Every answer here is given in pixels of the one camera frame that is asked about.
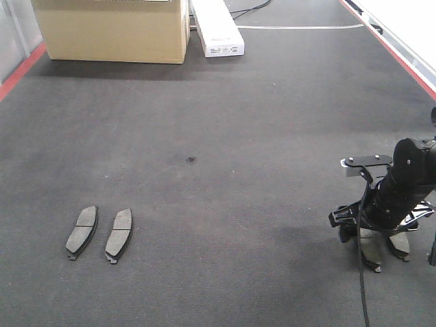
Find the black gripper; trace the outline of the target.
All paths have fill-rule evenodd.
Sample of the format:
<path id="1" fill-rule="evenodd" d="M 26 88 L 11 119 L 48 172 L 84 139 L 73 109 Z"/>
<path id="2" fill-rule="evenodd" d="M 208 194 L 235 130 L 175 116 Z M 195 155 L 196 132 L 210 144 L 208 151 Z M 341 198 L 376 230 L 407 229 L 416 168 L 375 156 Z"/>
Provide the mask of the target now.
<path id="1" fill-rule="evenodd" d="M 413 210 L 435 190 L 435 140 L 400 140 L 393 156 L 348 157 L 343 167 L 367 182 L 362 199 L 329 214 L 332 227 L 345 231 L 343 242 L 358 228 L 395 235 L 415 225 Z"/>

